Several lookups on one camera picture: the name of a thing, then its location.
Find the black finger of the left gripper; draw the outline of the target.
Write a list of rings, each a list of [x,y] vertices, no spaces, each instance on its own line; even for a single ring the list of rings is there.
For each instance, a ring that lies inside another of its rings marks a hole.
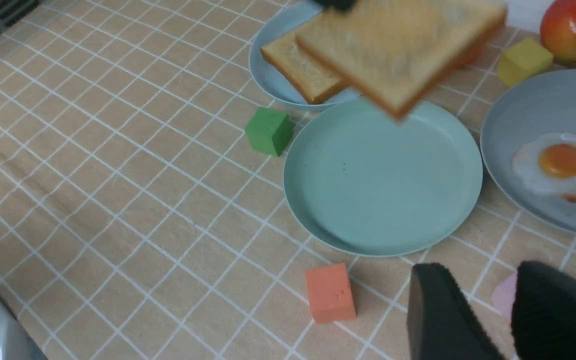
[[[316,0],[315,3],[322,7],[323,10],[346,13],[354,8],[357,0]]]

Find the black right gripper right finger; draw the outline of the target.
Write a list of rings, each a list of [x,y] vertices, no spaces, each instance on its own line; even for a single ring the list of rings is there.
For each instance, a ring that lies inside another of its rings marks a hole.
[[[510,329],[521,360],[576,360],[576,278],[538,260],[521,262]]]

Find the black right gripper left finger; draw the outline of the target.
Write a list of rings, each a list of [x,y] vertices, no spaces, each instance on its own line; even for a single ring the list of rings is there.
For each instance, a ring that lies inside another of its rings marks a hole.
[[[407,301],[412,360],[503,360],[451,272],[439,263],[412,266]]]

